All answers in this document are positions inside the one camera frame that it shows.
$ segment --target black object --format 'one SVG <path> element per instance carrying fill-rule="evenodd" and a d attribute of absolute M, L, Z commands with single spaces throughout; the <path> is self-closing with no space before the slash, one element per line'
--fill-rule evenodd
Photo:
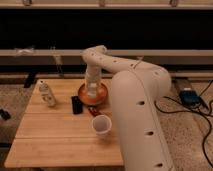
<path fill-rule="evenodd" d="M 0 148 L 10 148 L 12 144 L 10 143 L 0 143 Z"/>
<path fill-rule="evenodd" d="M 3 109 L 0 109 L 0 116 L 4 119 L 4 120 L 8 120 L 11 118 L 10 114 L 7 111 L 4 111 Z"/>
<path fill-rule="evenodd" d="M 0 10 L 0 49 L 98 44 L 109 49 L 213 49 L 212 20 L 213 10 L 201 9 L 7 8 Z"/>
<path fill-rule="evenodd" d="M 180 91 L 179 96 L 184 106 L 195 106 L 200 103 L 199 96 L 193 90 Z"/>
<path fill-rule="evenodd" d="M 35 81 L 37 72 L 30 72 L 25 83 L 24 83 L 24 88 L 29 88 L 31 84 Z"/>
<path fill-rule="evenodd" d="M 80 114 L 83 112 L 83 103 L 80 101 L 78 96 L 72 96 L 72 110 L 73 114 Z"/>

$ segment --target wire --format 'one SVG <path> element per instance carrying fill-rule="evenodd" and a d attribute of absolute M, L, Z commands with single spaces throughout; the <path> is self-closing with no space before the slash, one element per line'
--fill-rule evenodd
<path fill-rule="evenodd" d="M 207 85 L 207 87 L 200 93 L 199 97 L 201 97 L 208 89 L 209 87 L 211 86 L 211 84 L 213 83 L 213 80 Z M 211 121 L 208 119 L 208 117 L 213 117 L 212 114 L 212 104 L 213 104 L 213 99 L 209 101 L 209 110 L 208 110 L 208 113 L 205 113 L 203 111 L 201 111 L 200 109 L 200 106 L 201 106 L 201 103 L 198 105 L 198 106 L 195 106 L 195 107 L 188 107 L 188 106 L 185 106 L 183 105 L 182 103 L 180 103 L 179 101 L 171 98 L 171 97 L 168 97 L 168 96 L 164 96 L 165 99 L 168 99 L 168 100 L 171 100 L 175 103 L 177 103 L 178 105 L 184 107 L 185 109 L 187 110 L 176 110 L 176 111 L 164 111 L 162 110 L 158 105 L 157 105 L 157 102 L 155 101 L 154 104 L 155 104 L 155 107 L 157 108 L 157 110 L 159 110 L 161 113 L 165 113 L 165 114 L 174 114 L 174 113 L 183 113 L 183 112 L 186 112 L 186 113 L 192 113 L 192 114 L 196 114 L 196 115 L 199 115 L 201 116 L 203 119 L 206 120 L 206 122 L 208 123 L 208 131 L 207 133 L 204 135 L 203 137 L 203 140 L 202 140 L 202 151 L 203 151 L 203 154 L 204 154 L 204 157 L 206 158 L 207 162 L 209 163 L 209 165 L 213 168 L 213 163 L 211 162 L 211 160 L 209 159 L 208 157 L 208 154 L 206 152 L 206 148 L 205 148 L 205 144 L 206 144 L 206 141 L 209 137 L 209 135 L 211 134 L 212 132 L 212 123 Z"/>
<path fill-rule="evenodd" d="M 207 85 L 207 87 L 204 88 L 204 90 L 200 93 L 200 95 L 199 95 L 200 97 L 206 92 L 206 90 L 209 89 L 209 87 L 212 85 L 212 83 L 213 83 L 213 80 L 211 80 L 210 83 Z"/>
<path fill-rule="evenodd" d="M 170 98 L 170 97 L 165 96 L 164 98 L 169 99 L 169 100 L 172 100 L 172 101 L 174 101 L 174 102 L 180 104 L 181 106 L 183 106 L 180 102 L 178 102 L 178 101 L 176 101 L 176 100 L 174 100 L 174 99 L 172 99 L 172 98 Z M 157 105 L 157 102 L 156 102 L 156 101 L 154 102 L 154 104 L 155 104 L 155 107 L 157 108 L 157 110 L 159 110 L 159 111 L 162 112 L 162 113 L 174 114 L 174 113 L 181 113 L 181 112 L 190 112 L 190 113 L 194 113 L 194 114 L 197 114 L 197 115 L 203 117 L 203 118 L 207 121 L 207 123 L 208 123 L 208 131 L 207 131 L 206 135 L 204 135 L 203 140 L 202 140 L 202 151 L 203 151 L 203 154 L 204 154 L 204 156 L 205 156 L 207 162 L 208 162 L 209 165 L 213 168 L 213 163 L 212 163 L 211 160 L 209 159 L 209 157 L 208 157 L 208 155 L 207 155 L 207 152 L 206 152 L 206 148 L 205 148 L 205 143 L 206 143 L 206 141 L 207 141 L 209 135 L 210 135 L 211 132 L 212 132 L 212 124 L 211 124 L 210 120 L 207 118 L 207 117 L 209 117 L 209 116 L 211 116 L 211 115 L 206 115 L 206 114 L 204 115 L 204 114 L 203 114 L 202 112 L 200 112 L 199 110 L 198 110 L 198 111 L 195 111 L 195 110 L 190 109 L 190 108 L 188 108 L 188 107 L 186 107 L 186 106 L 183 106 L 183 107 L 184 107 L 184 108 L 188 108 L 188 110 L 163 111 L 163 110 L 160 109 L 160 107 Z"/>

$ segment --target wooden tabletop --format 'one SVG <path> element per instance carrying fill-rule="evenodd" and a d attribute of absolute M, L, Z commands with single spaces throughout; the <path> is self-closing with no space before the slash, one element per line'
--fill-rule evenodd
<path fill-rule="evenodd" d="M 120 166 L 115 126 L 107 140 L 99 139 L 91 127 L 93 116 L 84 107 L 73 115 L 71 96 L 77 95 L 83 79 L 43 79 L 52 89 L 57 105 L 48 107 L 35 86 L 5 162 L 8 168 Z M 109 86 L 110 79 L 102 81 Z M 99 110 L 111 117 L 108 100 Z"/>

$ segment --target paper cup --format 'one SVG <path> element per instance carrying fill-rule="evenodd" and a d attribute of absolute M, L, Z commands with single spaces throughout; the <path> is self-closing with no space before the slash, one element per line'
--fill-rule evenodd
<path fill-rule="evenodd" d="M 99 138 L 104 139 L 112 128 L 112 121 L 106 115 L 98 115 L 92 120 L 92 128 Z"/>

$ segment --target small bottle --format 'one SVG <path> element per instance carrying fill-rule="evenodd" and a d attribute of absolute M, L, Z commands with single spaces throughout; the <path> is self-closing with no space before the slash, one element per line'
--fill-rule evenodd
<path fill-rule="evenodd" d="M 56 99 L 52 93 L 51 88 L 44 81 L 39 81 L 39 91 L 41 93 L 42 99 L 47 103 L 49 107 L 56 105 Z"/>

